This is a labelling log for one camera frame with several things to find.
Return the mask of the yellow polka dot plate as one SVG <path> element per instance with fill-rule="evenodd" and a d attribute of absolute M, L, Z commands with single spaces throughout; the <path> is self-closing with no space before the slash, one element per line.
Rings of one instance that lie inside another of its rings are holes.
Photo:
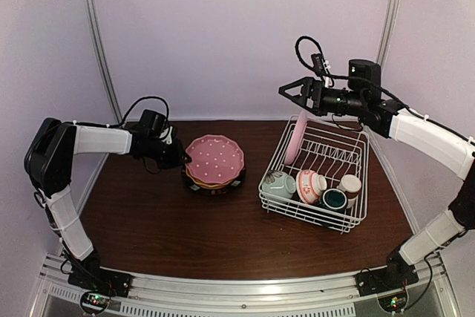
<path fill-rule="evenodd" d="M 240 174 L 239 174 L 238 176 L 236 176 L 236 177 L 234 177 L 234 178 L 232 178 L 232 179 L 229 179 L 229 180 L 227 180 L 226 182 L 223 182 L 223 183 L 215 183 L 215 182 L 205 183 L 204 181 L 202 181 L 202 180 L 200 180 L 200 179 L 198 179 L 198 178 L 196 178 L 196 177 L 193 177 L 192 174 L 189 172 L 188 169 L 185 169 L 185 173 L 186 173 L 186 176 L 187 176 L 188 178 L 190 178 L 191 181 L 192 181 L 194 184 L 196 184 L 196 185 L 198 185 L 199 187 L 204 188 L 204 189 L 211 189 L 211 190 L 213 190 L 213 189 L 222 189 L 222 188 L 225 187 L 225 186 L 231 185 L 234 181 L 236 181 L 236 180 L 238 180 L 238 179 L 241 179 L 241 176 L 246 173 L 246 170 L 245 170 L 245 169 L 242 169 L 241 172 L 240 172 Z"/>

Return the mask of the pink polka dot plate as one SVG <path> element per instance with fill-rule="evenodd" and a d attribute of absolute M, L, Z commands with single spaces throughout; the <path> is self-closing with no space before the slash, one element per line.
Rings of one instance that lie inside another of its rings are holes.
<path fill-rule="evenodd" d="M 193 177 L 205 183 L 223 183 L 239 175 L 245 166 L 244 153 L 232 139 L 207 134 L 186 148 L 192 163 L 186 165 Z"/>

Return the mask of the black striped rim plate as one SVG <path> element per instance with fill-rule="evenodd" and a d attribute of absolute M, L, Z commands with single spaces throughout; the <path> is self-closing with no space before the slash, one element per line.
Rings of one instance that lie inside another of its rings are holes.
<path fill-rule="evenodd" d="M 207 186 L 205 183 L 198 183 L 198 180 L 189 175 L 188 169 L 185 166 L 181 168 L 181 177 L 185 187 L 192 192 L 204 196 L 218 196 L 232 192 L 241 186 L 246 178 L 246 168 L 243 168 L 237 177 L 224 185 L 213 184 Z"/>

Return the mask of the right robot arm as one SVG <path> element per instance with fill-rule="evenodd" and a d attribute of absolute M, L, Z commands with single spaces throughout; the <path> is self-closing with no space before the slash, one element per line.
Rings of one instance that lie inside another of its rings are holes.
<path fill-rule="evenodd" d="M 278 92 L 316 116 L 337 114 L 356 117 L 371 131 L 404 143 L 451 170 L 462 186 L 448 208 L 420 232 L 405 241 L 388 258 L 380 280 L 396 288 L 409 276 L 409 267 L 463 233 L 474 229 L 474 142 L 416 113 L 408 104 L 381 86 L 381 67 L 363 59 L 349 61 L 344 76 L 348 87 L 328 88 L 326 79 L 336 79 L 319 54 L 308 67 L 315 75 L 283 85 Z"/>

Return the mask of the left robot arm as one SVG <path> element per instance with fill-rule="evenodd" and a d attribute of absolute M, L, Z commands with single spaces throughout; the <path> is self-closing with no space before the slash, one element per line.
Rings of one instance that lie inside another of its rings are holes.
<path fill-rule="evenodd" d="M 153 160 L 159 170 L 191 162 L 176 128 L 166 125 L 164 115 L 155 111 L 145 110 L 128 128 L 44 119 L 25 155 L 24 170 L 42 197 L 54 232 L 79 261 L 94 251 L 71 194 L 73 159 L 79 154 L 131 155 Z"/>

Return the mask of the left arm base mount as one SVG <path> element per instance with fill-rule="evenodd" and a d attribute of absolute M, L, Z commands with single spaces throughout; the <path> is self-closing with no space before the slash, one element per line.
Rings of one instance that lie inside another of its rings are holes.
<path fill-rule="evenodd" d="M 67 273 L 70 285 L 110 297 L 128 297 L 132 275 L 102 268 L 100 255 L 95 248 L 82 261 L 75 258 L 66 247 L 63 248 L 63 255 L 71 265 Z"/>

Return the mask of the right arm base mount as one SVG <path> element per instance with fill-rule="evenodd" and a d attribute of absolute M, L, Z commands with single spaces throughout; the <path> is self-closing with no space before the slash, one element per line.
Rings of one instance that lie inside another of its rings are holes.
<path fill-rule="evenodd" d="M 408 264 L 396 250 L 386 260 L 385 267 L 364 268 L 355 276 L 361 297 L 402 289 L 419 281 L 415 266 Z"/>

